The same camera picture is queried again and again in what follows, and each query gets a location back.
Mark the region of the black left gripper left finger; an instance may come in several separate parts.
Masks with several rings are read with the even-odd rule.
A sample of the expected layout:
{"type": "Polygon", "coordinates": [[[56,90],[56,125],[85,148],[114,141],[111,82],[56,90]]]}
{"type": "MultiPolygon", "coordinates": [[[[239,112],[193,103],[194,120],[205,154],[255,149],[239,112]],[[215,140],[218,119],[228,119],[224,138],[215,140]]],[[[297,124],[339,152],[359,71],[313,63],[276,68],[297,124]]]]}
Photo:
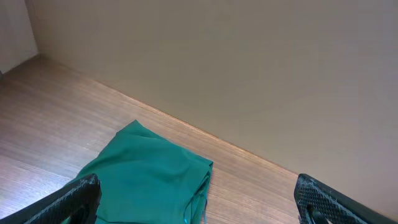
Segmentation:
{"type": "Polygon", "coordinates": [[[43,199],[1,219],[1,224],[93,224],[101,200],[101,182],[86,175],[43,199]]]}

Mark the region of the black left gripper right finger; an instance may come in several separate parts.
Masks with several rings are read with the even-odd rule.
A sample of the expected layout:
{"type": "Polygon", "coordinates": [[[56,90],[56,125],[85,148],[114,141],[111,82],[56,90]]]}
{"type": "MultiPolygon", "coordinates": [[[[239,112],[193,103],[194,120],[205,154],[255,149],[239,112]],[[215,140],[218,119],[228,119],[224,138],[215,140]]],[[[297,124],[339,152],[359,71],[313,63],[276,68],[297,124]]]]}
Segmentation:
{"type": "Polygon", "coordinates": [[[397,224],[307,174],[298,175],[294,199],[301,224],[397,224]]]}

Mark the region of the green cloth garment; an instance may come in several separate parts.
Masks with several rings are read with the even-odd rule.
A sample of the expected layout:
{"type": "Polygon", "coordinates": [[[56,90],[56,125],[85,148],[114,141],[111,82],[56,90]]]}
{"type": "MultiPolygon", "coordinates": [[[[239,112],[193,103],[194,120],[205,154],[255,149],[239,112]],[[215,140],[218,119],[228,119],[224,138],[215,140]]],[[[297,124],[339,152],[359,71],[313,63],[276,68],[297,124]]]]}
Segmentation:
{"type": "Polygon", "coordinates": [[[97,223],[206,222],[213,161],[133,121],[77,174],[96,174],[97,223]]]}

